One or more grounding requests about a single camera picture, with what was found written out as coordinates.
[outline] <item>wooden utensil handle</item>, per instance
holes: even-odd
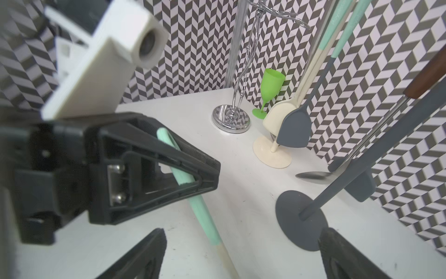
[[[424,66],[423,70],[412,80],[404,90],[404,94],[412,99],[418,99],[446,74],[446,45]]]

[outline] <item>black and white pattern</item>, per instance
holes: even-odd
[[[145,0],[170,32],[157,67],[137,68],[123,102],[224,87],[237,12],[236,0]]]
[[[319,7],[305,0],[300,4],[282,0],[275,2],[274,7],[295,5],[293,10],[298,11],[300,5],[307,3]],[[311,19],[315,17],[307,13],[306,16],[314,25]],[[245,33],[251,28],[252,18],[251,11]],[[446,44],[445,21],[446,2],[442,0],[373,0],[310,104],[313,134],[309,148],[328,162],[335,156],[346,155]],[[246,96],[259,107],[265,68],[282,71],[288,80],[284,84],[288,87],[282,88],[269,107],[288,99],[298,85],[314,31],[309,39],[304,39],[304,33],[302,39],[289,46],[293,39],[288,36],[290,29],[289,22],[265,19],[261,52],[257,50],[258,60],[251,69],[251,88]],[[243,59],[242,50],[239,60]],[[409,103],[403,113],[412,105],[413,102]],[[372,169],[378,185],[372,198],[446,256],[445,128],[443,108],[383,156]]]
[[[252,62],[251,70],[248,72],[248,88],[245,92],[247,98],[259,108],[262,106],[260,96],[260,83],[263,72],[267,68],[281,71],[286,76],[282,90],[276,100],[272,100],[269,106],[271,108],[274,101],[288,99],[294,88],[297,87],[299,76],[308,59],[310,44],[317,31],[318,25],[324,13],[325,0],[271,0],[266,4],[276,10],[297,12],[298,17],[313,26],[311,30],[300,27],[298,23],[291,20],[279,19],[267,13],[262,17],[260,25],[260,39],[257,44],[256,54]],[[256,8],[248,8],[248,18],[242,37],[242,46],[240,46],[239,58],[237,63],[238,75],[242,71],[246,59],[246,46],[249,43],[248,35],[252,29]]]
[[[170,38],[157,67],[136,69],[122,102],[222,88],[237,1],[139,1],[170,32]],[[8,2],[6,29],[13,34],[35,30],[35,9],[21,0]],[[43,9],[40,1],[34,3]],[[40,109],[58,85],[53,78],[55,59],[54,38],[48,29],[40,40],[0,36],[0,104]]]

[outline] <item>gray round base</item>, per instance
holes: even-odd
[[[243,133],[248,131],[251,120],[242,109],[236,108],[231,117],[232,106],[223,104],[212,112],[212,121],[221,130],[228,133]]]
[[[276,217],[280,228],[292,243],[307,251],[319,251],[319,236],[322,229],[328,227],[324,213],[319,209],[305,221],[299,218],[299,213],[312,201],[298,191],[283,192],[276,202]]]

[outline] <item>mint green handle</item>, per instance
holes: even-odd
[[[180,147],[175,142],[174,138],[169,133],[168,129],[159,128],[157,130],[157,138],[163,143],[168,144],[177,150],[180,150]],[[182,170],[176,169],[174,167],[171,167],[171,169],[172,169],[172,174],[175,177],[175,180],[177,181],[178,185],[191,183],[195,181],[193,175],[188,174]],[[198,195],[188,198],[188,200],[189,200],[189,205],[192,208],[192,211],[195,213],[195,216],[197,217],[198,222],[200,223],[201,227],[204,230],[204,233],[209,239],[209,242],[212,245],[220,244],[222,242],[222,239],[220,237],[219,231],[217,230],[217,227],[215,226],[214,220],[212,219],[212,216],[209,213],[209,209],[207,209],[203,197],[201,195]]]
[[[370,2],[371,0],[359,0],[355,10],[353,11],[353,14],[351,15],[350,20],[347,23],[347,26],[344,29],[344,32],[342,32],[341,38],[339,39],[333,53],[331,54],[332,58],[336,58],[339,55],[348,38],[353,33],[353,29],[355,29],[356,25],[363,17],[365,10],[367,9]]]
[[[333,36],[334,31],[338,27],[341,19],[344,17],[345,13],[350,7],[352,0],[339,0],[336,8],[331,16],[330,22],[328,23],[327,29],[325,30],[324,35],[322,36],[322,40],[319,43],[319,49],[324,50],[330,40],[331,36]]]

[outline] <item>plastic wine glass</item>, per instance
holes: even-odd
[[[285,81],[285,75],[273,69],[265,69],[263,73],[262,83],[260,84],[260,93],[262,94],[263,105],[262,108],[255,108],[252,114],[260,119],[266,117],[266,112],[263,108],[280,92],[282,84]]]

